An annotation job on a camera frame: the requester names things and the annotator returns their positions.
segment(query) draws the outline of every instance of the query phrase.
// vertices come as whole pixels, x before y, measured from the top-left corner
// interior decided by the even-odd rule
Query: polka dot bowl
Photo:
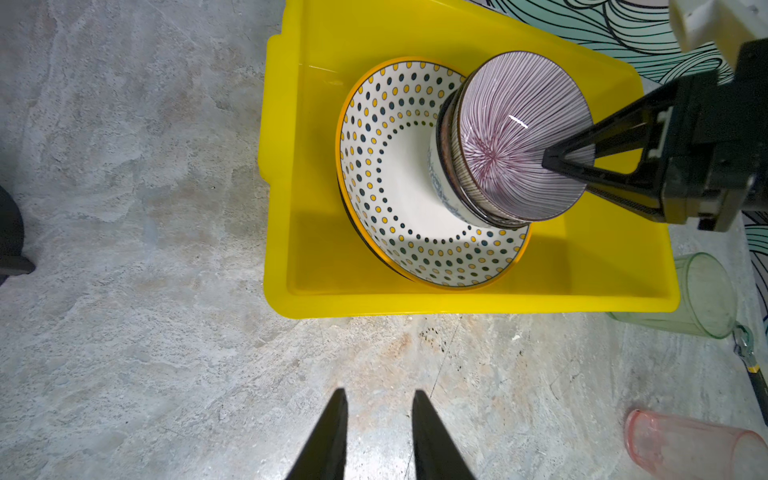
[[[416,282],[484,286],[514,265],[528,227],[467,224],[437,196],[427,161],[440,107],[465,77],[421,58],[388,61],[349,94],[336,129],[345,208],[376,256]]]

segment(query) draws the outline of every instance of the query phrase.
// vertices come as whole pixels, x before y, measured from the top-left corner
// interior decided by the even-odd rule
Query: transparent cup
[[[621,322],[668,332],[722,339],[736,325],[736,291],[720,262],[708,253],[675,258],[680,306],[672,313],[608,312]]]
[[[624,444],[632,461],[660,480],[768,478],[768,446],[751,430],[634,410]]]

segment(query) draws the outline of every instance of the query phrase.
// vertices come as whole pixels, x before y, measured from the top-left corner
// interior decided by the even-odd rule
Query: yellow tray
[[[596,121],[642,95],[621,61],[462,0],[288,0],[269,40],[259,169],[270,186],[264,293],[292,318],[397,313],[672,311],[680,302],[667,226],[591,194],[531,227],[512,270],[485,288],[446,292],[376,258],[346,216],[334,134],[355,83],[391,58],[418,55],[472,72],[505,51],[557,62]],[[632,170],[639,153],[601,159]]]

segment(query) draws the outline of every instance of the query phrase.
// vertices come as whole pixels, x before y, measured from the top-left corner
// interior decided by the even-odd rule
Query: green glass
[[[720,262],[708,253],[675,258],[680,306],[672,313],[608,312],[621,322],[668,332],[722,339],[736,325],[736,291]]]

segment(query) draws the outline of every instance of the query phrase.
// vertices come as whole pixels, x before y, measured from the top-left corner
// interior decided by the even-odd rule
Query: black tool handle
[[[750,376],[752,388],[755,389],[755,396],[758,405],[760,405],[760,412],[763,414],[763,421],[768,425],[768,385],[766,380],[759,366],[747,369],[746,372]]]

